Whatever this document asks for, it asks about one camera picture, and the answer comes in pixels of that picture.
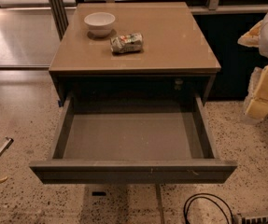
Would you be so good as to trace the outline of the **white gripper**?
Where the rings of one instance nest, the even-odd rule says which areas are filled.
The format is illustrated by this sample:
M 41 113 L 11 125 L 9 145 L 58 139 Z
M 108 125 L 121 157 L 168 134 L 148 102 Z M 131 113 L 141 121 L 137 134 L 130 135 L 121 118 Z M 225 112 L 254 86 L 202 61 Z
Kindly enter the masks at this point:
M 237 40 L 239 45 L 257 48 L 262 21 L 257 22 L 249 31 Z M 251 74 L 247 96 L 243 105 L 242 121 L 246 124 L 257 124 L 268 115 L 268 65 L 256 67 Z

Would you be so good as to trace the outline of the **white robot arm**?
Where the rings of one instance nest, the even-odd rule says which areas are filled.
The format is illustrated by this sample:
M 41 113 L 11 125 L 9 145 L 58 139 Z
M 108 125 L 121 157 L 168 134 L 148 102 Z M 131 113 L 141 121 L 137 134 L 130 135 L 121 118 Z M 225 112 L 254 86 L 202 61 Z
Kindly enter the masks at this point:
M 248 32 L 237 41 L 239 45 L 257 48 L 261 56 L 268 58 L 268 12 Z M 257 124 L 268 115 L 268 64 L 264 68 L 255 67 L 251 74 L 247 97 L 243 105 L 242 121 Z

